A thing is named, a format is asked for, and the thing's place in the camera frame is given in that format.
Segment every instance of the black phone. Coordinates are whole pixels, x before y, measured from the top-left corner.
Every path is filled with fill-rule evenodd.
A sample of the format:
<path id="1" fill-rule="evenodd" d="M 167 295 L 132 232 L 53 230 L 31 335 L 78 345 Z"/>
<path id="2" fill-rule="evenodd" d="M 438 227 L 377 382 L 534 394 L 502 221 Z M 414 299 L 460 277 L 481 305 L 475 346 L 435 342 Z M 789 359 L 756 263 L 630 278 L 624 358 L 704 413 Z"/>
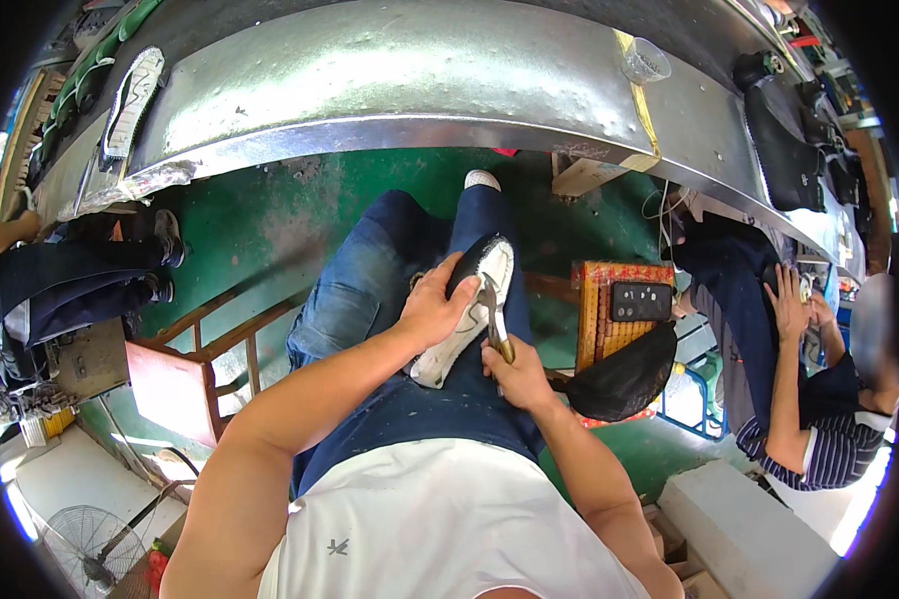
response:
<path id="1" fill-rule="evenodd" d="M 669 320 L 673 310 L 673 288 L 663 283 L 612 284 L 610 319 L 616 322 Z"/>

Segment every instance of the striped shirt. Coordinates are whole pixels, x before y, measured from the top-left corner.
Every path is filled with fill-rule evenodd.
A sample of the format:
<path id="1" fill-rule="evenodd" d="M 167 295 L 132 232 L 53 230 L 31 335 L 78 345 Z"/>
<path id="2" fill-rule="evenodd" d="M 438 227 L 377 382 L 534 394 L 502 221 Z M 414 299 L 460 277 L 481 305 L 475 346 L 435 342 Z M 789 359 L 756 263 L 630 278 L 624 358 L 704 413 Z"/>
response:
<path id="1" fill-rule="evenodd" d="M 755 418 L 739 430 L 736 445 L 766 472 L 797 491 L 840 489 L 862 478 L 883 445 L 890 420 L 889 416 L 858 411 L 810 423 L 803 474 L 779 466 L 766 455 L 765 434 Z"/>

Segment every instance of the painted floor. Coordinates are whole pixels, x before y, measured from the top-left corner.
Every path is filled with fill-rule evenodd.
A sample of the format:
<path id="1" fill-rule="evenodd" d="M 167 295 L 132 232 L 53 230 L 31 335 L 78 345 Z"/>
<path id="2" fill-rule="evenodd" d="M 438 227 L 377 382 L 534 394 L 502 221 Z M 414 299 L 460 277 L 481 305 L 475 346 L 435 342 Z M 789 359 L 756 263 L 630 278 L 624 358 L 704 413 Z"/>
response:
<path id="1" fill-rule="evenodd" d="M 371 150 L 323 154 L 222 174 L 161 192 L 155 205 L 179 217 L 187 258 L 168 273 L 176 284 L 172 304 L 152 305 L 141 314 L 141 332 L 150 336 L 194 307 L 237 283 L 247 291 L 203 321 L 204 343 L 270 305 L 309 289 L 323 263 L 333 255 L 362 212 L 380 193 L 404 189 L 432 215 L 451 219 L 471 169 L 487 169 L 498 178 L 514 207 L 523 268 L 569 277 L 579 260 L 659 261 L 658 223 L 654 214 L 659 189 L 654 179 L 625 174 L 565 205 L 550 192 L 549 154 L 521 151 L 509 158 L 472 148 Z M 573 366 L 576 307 L 530 294 L 530 319 L 543 364 Z M 288 372 L 284 342 L 296 310 L 258 333 L 263 387 Z M 187 335 L 173 343 L 189 351 Z M 239 378 L 238 393 L 220 399 L 223 413 L 249 400 L 242 346 L 214 363 L 217 384 Z M 128 437 L 152 454 L 161 442 L 172 443 L 200 462 L 209 449 L 142 418 L 132 392 L 117 389 L 105 401 Z M 84 403 L 84 427 L 112 453 L 122 455 L 116 432 L 100 400 Z M 599 429 L 596 433 L 616 453 L 645 502 L 659 497 L 666 478 L 723 457 L 744 470 L 748 462 L 731 440 L 712 444 L 659 420 Z M 551 458 L 543 468 L 554 478 Z"/>

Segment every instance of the jeans pocket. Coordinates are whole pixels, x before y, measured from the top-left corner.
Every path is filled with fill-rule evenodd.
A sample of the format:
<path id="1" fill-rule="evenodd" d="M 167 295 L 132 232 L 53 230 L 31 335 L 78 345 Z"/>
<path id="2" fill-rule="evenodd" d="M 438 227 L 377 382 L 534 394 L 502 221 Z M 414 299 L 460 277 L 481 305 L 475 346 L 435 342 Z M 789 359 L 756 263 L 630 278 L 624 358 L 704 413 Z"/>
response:
<path id="1" fill-rule="evenodd" d="M 317 283 L 287 337 L 295 370 L 366 339 L 380 302 L 343 283 Z"/>

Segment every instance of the metal workbench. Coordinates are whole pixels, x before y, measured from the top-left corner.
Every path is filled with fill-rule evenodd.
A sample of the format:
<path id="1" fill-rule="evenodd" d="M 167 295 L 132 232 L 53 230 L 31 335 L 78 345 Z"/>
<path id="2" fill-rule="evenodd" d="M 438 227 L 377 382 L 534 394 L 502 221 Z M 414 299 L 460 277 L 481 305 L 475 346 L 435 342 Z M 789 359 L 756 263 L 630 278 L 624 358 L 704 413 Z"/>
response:
<path id="1" fill-rule="evenodd" d="M 742 19 L 723 0 L 704 4 Z M 831 193 L 825 214 L 776 211 L 725 70 L 671 53 L 669 60 L 672 76 L 645 88 L 661 152 L 647 173 L 721 200 L 861 279 L 851 211 Z M 37 201 L 45 222 L 65 221 L 128 195 L 331 151 L 497 147 L 614 164 L 652 156 L 621 61 L 611 27 L 538 6 L 360 0 L 317 7 L 239 30 L 173 64 L 120 186 L 115 175 L 87 168 L 105 116 L 84 124 Z M 789 69 L 767 89 L 793 133 L 791 82 L 799 77 Z"/>

